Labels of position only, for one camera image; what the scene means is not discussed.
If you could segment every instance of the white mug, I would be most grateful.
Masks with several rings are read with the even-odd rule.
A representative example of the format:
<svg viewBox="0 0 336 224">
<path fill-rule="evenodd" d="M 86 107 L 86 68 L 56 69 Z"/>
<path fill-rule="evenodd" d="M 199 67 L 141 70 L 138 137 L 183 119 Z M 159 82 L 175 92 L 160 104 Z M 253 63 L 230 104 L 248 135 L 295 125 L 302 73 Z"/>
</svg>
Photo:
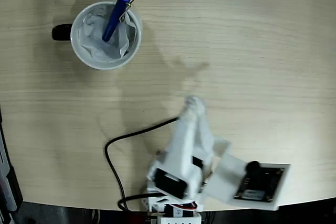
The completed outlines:
<svg viewBox="0 0 336 224">
<path fill-rule="evenodd" d="M 75 18 L 72 24 L 62 24 L 55 26 L 52 29 L 52 38 L 54 40 L 71 40 L 72 48 L 77 55 L 77 57 L 86 65 L 100 70 L 111 70 L 118 67 L 125 65 L 129 62 L 136 52 L 139 49 L 141 37 L 142 37 L 142 21 L 138 12 L 134 9 L 134 7 L 130 8 L 127 13 L 129 14 L 130 18 L 136 25 L 136 36 L 135 42 L 133 43 L 132 47 L 129 48 L 128 52 L 118 60 L 111 61 L 111 62 L 102 62 L 93 59 L 90 52 L 80 45 L 79 43 L 79 28 L 82 25 L 84 18 L 87 14 L 98 5 L 115 5 L 115 2 L 112 1 L 104 1 L 104 2 L 97 2 L 92 5 L 87 6 L 83 9 Z"/>
</svg>

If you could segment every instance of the mug handle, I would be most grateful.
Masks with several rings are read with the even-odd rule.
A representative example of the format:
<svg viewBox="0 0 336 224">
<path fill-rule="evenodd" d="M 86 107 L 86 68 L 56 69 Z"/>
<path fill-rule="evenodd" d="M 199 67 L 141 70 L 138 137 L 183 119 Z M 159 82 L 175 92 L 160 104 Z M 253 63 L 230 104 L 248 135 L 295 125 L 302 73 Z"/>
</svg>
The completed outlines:
<svg viewBox="0 0 336 224">
<path fill-rule="evenodd" d="M 62 24 L 55 26 L 51 31 L 51 37 L 53 40 L 65 41 L 70 40 L 72 24 Z"/>
</svg>

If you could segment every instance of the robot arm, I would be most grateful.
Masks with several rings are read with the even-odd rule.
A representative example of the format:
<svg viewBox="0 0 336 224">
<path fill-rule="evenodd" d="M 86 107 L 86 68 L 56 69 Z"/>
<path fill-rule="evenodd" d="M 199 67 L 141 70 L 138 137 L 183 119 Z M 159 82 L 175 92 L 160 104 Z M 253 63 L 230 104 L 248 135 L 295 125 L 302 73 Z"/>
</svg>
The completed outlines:
<svg viewBox="0 0 336 224">
<path fill-rule="evenodd" d="M 220 161 L 212 171 L 214 145 Z M 196 205 L 195 210 L 203 211 L 202 201 L 207 197 L 235 206 L 276 210 L 289 165 L 252 162 L 258 165 L 251 166 L 230 155 L 229 146 L 230 142 L 213 136 L 203 101 L 187 97 L 172 140 L 156 157 L 147 175 L 147 192 L 164 194 L 147 200 L 149 211 L 166 212 L 167 206 L 181 204 Z M 201 223 L 200 215 L 194 214 L 195 221 L 182 222 Z M 158 222 L 164 218 L 167 217 L 158 217 Z"/>
</svg>

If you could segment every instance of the wood grain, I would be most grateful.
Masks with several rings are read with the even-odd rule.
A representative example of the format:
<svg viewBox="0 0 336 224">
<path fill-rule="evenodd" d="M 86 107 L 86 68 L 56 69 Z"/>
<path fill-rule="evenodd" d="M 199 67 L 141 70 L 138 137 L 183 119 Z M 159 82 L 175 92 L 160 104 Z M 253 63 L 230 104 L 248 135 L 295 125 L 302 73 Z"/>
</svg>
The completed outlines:
<svg viewBox="0 0 336 224">
<path fill-rule="evenodd" d="M 140 50 L 112 71 L 50 37 L 97 1 L 0 0 L 0 105 L 25 201 L 116 209 L 105 142 L 177 115 L 188 94 L 234 155 L 292 164 L 282 204 L 336 197 L 334 0 L 136 0 Z M 168 126 L 110 148 L 127 195 L 169 138 Z"/>
</svg>

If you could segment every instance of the white tissue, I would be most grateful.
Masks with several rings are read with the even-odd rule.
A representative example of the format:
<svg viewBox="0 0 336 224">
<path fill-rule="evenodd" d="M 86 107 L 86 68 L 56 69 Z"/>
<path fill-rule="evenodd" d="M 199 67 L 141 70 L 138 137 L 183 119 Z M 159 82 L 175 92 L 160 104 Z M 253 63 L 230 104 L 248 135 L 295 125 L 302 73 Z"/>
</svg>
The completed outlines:
<svg viewBox="0 0 336 224">
<path fill-rule="evenodd" d="M 111 39 L 103 41 L 101 37 L 109 16 L 106 6 L 96 7 L 88 13 L 79 28 L 79 43 L 97 61 L 111 62 L 122 58 L 134 43 L 137 33 L 137 27 L 126 13 L 124 21 L 118 24 Z"/>
</svg>

